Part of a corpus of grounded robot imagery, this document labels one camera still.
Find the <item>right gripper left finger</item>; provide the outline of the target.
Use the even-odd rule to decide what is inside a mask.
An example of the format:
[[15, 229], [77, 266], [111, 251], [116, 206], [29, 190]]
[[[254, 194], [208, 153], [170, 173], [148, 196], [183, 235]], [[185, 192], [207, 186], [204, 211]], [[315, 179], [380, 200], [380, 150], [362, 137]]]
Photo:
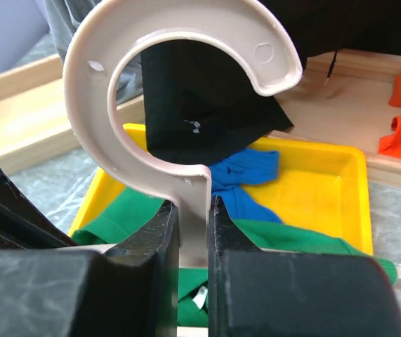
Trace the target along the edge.
[[175, 336], [178, 210], [104, 253], [0, 250], [0, 336]]

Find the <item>green tank top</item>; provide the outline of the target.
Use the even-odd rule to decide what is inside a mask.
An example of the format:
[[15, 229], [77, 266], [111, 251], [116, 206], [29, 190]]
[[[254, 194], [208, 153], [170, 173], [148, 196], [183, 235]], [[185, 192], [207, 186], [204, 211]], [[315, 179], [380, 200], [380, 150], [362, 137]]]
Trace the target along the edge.
[[[95, 220], [74, 231], [72, 238], [80, 245], [117, 244], [129, 238], [152, 219], [162, 204], [162, 199], [126, 188]], [[234, 219], [233, 222], [260, 248], [363, 255], [363, 252], [345, 240], [319, 232], [267, 221]], [[207, 287], [207, 279], [206, 269], [179, 270], [178, 326], [208, 327], [208, 303], [205, 302], [199, 307], [194, 301], [199, 289]]]

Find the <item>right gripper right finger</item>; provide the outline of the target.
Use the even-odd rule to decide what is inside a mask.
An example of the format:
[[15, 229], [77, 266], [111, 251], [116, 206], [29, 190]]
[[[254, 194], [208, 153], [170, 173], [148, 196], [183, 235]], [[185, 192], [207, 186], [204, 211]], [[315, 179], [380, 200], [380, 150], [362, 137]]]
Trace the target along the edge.
[[370, 257], [264, 251], [211, 201], [210, 336], [401, 336], [401, 309]]

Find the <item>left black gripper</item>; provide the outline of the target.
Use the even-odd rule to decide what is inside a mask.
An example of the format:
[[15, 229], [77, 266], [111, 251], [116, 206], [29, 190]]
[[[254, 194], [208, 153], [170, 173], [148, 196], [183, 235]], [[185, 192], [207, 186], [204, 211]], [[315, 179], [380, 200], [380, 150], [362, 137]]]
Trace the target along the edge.
[[0, 168], [0, 249], [56, 249], [76, 245]]

